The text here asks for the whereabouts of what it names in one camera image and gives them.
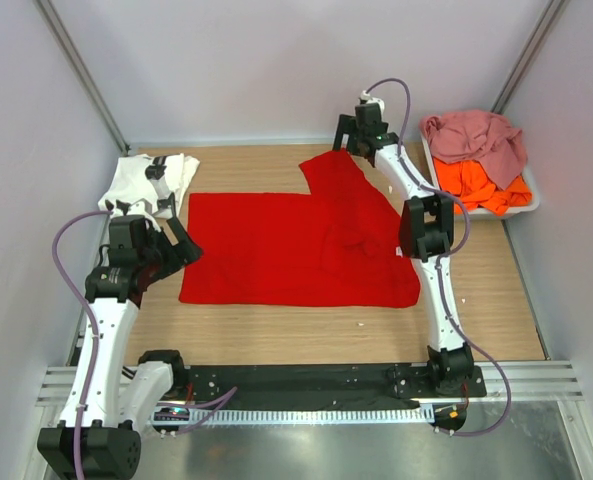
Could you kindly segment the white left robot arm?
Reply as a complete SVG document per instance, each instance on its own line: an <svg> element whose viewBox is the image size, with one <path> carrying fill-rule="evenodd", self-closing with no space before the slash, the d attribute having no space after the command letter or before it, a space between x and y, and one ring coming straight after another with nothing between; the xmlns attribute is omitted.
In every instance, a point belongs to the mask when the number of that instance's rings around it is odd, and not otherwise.
<svg viewBox="0 0 593 480"><path fill-rule="evenodd" d="M177 350L145 352L124 380L131 330L148 288L197 261L201 248L177 217L160 227L143 214L108 224L99 262L74 293L85 312L85 335L57 424L40 430L37 449L61 479L131 479L149 418L164 397L188 387Z"/></svg>

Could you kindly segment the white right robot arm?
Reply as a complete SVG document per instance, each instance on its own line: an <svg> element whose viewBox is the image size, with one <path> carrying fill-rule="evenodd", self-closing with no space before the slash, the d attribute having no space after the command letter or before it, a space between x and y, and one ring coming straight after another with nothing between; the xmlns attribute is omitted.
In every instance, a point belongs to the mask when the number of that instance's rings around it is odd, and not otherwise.
<svg viewBox="0 0 593 480"><path fill-rule="evenodd" d="M429 322L426 381L440 396L465 395L474 373L450 276L454 242L453 201L431 186L382 119L381 106L361 99L352 115L339 116L333 148L345 146L385 175L403 199L399 246L420 279Z"/></svg>

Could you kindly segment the red t shirt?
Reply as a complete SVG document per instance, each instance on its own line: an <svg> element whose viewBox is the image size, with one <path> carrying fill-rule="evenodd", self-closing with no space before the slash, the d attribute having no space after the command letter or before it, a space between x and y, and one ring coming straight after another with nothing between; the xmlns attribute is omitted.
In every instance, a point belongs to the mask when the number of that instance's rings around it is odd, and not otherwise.
<svg viewBox="0 0 593 480"><path fill-rule="evenodd" d="M399 215L344 150L299 166L302 193L193 193L188 230L203 256L186 304L409 308L420 282L398 245Z"/></svg>

